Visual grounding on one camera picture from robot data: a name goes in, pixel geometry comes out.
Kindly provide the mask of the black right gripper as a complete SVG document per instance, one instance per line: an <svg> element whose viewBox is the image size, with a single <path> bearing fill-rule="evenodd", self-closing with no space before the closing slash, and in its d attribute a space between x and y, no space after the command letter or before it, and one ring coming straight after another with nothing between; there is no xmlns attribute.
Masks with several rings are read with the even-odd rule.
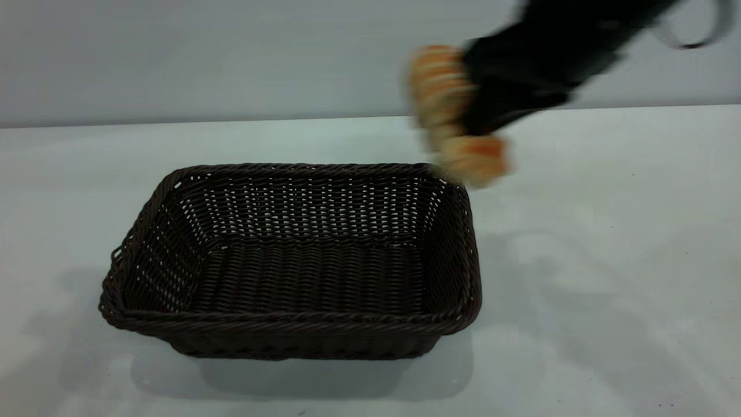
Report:
<svg viewBox="0 0 741 417"><path fill-rule="evenodd" d="M463 55L473 100L463 129L485 136L563 105L571 91L609 69L624 47L672 1L528 1L518 20L475 39Z"/></svg>

